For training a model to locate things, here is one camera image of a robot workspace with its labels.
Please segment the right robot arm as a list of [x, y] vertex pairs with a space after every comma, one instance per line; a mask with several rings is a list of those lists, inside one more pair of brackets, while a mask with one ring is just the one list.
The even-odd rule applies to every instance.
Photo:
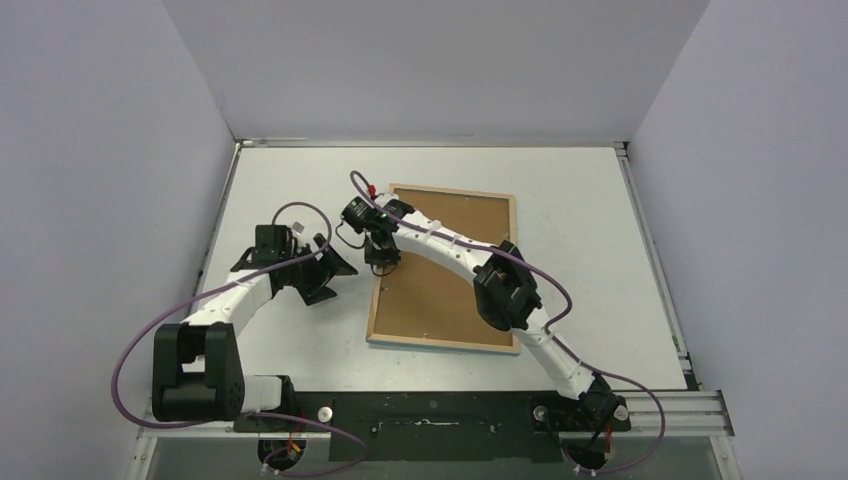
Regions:
[[374, 200], [356, 197], [341, 213], [365, 236], [366, 262], [393, 266], [403, 253], [430, 260], [473, 288], [479, 316], [492, 328], [511, 333], [541, 365], [556, 392], [566, 398], [565, 414], [577, 428], [629, 428], [630, 412], [608, 382], [568, 351], [549, 328], [538, 284], [517, 246], [495, 246], [457, 233], [394, 194]]

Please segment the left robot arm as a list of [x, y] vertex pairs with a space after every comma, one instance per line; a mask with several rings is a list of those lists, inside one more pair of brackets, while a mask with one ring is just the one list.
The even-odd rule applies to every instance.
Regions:
[[160, 422], [234, 421], [259, 411], [270, 428], [282, 431], [300, 410], [286, 375], [247, 375], [238, 336], [277, 293], [294, 289], [305, 305], [335, 297], [329, 282], [354, 276], [326, 237], [303, 238], [300, 225], [259, 225], [255, 244], [231, 267], [228, 289], [178, 324], [154, 335], [152, 413]]

